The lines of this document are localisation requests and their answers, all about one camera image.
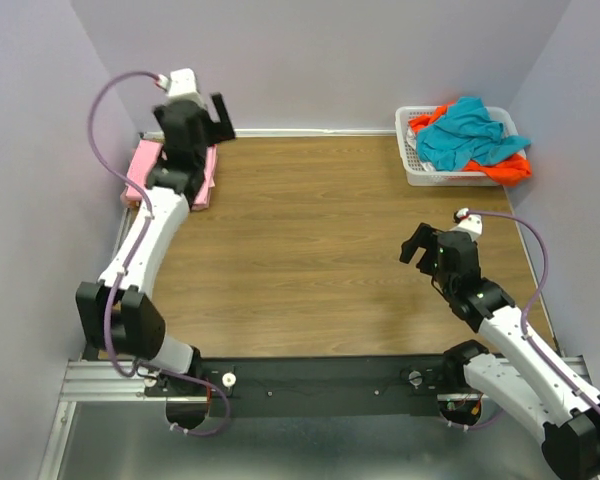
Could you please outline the bright pink t shirt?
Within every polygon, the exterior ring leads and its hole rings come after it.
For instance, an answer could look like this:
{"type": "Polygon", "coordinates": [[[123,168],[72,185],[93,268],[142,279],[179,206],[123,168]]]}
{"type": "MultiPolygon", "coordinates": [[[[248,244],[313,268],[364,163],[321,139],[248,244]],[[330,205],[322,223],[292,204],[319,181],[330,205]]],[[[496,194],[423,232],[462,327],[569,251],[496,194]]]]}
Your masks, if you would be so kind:
{"type": "MultiPolygon", "coordinates": [[[[131,158],[127,176],[135,183],[144,185],[151,168],[156,163],[161,146],[162,144],[156,141],[140,140],[131,158]]],[[[215,187],[214,175],[216,166],[217,147],[211,146],[207,149],[204,181],[191,207],[192,211],[200,211],[209,207],[211,192],[215,187]]],[[[120,199],[124,206],[138,207],[142,197],[135,189],[125,186],[120,199]]]]}

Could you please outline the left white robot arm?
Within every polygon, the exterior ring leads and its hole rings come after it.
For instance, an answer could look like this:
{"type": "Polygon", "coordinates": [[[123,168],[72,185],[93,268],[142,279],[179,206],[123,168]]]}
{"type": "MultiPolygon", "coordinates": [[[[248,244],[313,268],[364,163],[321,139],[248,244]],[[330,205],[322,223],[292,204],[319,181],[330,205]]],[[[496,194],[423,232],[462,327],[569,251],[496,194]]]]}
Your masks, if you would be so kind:
{"type": "Polygon", "coordinates": [[[151,297],[173,237],[191,212],[209,203],[216,146],[235,137],[222,95],[212,94],[211,101],[216,120],[192,100],[155,107],[164,142],[147,175],[135,220],[98,280],[83,282],[76,291],[88,345],[168,370],[168,384],[181,395],[201,385],[199,351],[167,334],[151,297]]]}

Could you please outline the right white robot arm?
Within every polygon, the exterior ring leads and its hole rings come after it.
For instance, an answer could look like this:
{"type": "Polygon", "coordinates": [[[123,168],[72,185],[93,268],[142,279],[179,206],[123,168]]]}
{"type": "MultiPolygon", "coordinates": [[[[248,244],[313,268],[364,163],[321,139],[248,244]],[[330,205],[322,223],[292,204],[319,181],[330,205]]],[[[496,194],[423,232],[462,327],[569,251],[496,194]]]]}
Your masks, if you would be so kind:
{"type": "Polygon", "coordinates": [[[478,215],[448,231],[420,224],[401,245],[450,310],[499,350],[467,341],[443,355],[440,379],[449,390],[477,390],[538,441],[546,463],[561,479],[600,476],[600,391],[567,365],[523,319],[522,310],[481,273],[478,215]]]}

